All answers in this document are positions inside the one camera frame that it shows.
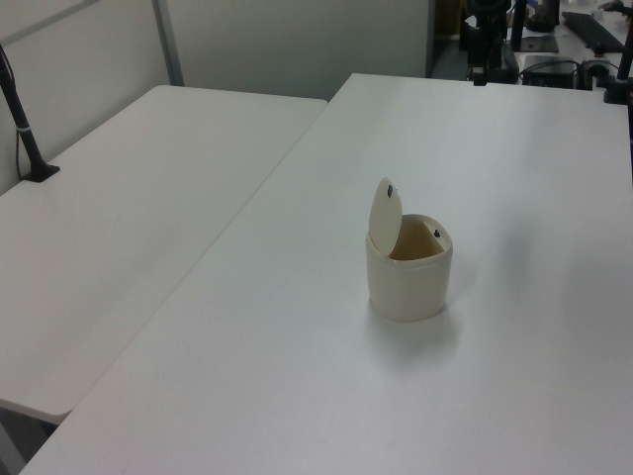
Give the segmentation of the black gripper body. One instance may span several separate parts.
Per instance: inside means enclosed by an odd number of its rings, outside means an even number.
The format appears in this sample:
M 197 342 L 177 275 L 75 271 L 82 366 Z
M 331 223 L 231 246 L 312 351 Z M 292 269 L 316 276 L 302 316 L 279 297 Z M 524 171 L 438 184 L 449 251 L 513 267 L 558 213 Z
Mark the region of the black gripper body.
M 476 27 L 466 26 L 468 62 L 473 68 L 495 69 L 501 67 L 501 24 L 486 23 Z

